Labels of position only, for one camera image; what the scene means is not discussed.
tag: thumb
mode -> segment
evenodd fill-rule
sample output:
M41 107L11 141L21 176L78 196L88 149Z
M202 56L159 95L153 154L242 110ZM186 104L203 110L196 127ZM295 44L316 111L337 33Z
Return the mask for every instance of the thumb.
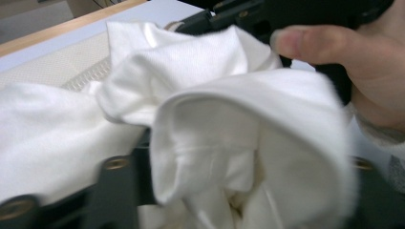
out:
M363 42L362 35L338 26L291 26L275 31L270 38L270 46L277 53L310 64L345 65L353 58L362 58Z

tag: white fabric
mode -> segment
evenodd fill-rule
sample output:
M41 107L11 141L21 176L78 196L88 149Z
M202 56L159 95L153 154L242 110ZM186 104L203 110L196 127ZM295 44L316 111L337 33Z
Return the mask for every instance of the white fabric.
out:
M201 37L149 23L108 30L103 85L1 92L1 200L69 195L147 125L163 207L143 209L142 228L334 228L351 212L351 144L323 75L276 70L277 55L235 27Z

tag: white cloth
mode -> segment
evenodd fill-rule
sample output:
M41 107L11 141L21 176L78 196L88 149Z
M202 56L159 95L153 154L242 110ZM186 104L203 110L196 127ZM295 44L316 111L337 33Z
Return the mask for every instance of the white cloth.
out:
M147 125L163 207L145 210L143 228L333 228L351 212L351 144L323 75L275 70L277 55L235 27L108 29L113 68L88 90L96 100L38 85L1 92L0 199L51 202L84 187Z

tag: wooden edge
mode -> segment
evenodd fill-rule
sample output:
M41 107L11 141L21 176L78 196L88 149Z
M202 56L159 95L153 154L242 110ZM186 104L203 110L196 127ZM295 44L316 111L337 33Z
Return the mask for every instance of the wooden edge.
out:
M73 31L75 29L93 23L95 21L101 20L105 17L116 14L118 12L130 9L145 2L146 0L127 0L115 4L111 7L83 15L81 17L77 17L76 19L67 21L57 26L47 28L43 31L37 31L27 36L23 36L14 39L12 41L6 42L0 45L0 57L10 54L12 52L25 49L29 46L38 44L51 38L57 37L58 35L61 35L65 32Z

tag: human hand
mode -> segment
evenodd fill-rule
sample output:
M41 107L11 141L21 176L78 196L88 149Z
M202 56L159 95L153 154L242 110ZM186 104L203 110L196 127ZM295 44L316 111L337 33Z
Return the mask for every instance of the human hand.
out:
M357 31L337 26L291 26L271 47L310 64L338 63L352 80L352 104L373 125L405 133L405 1Z

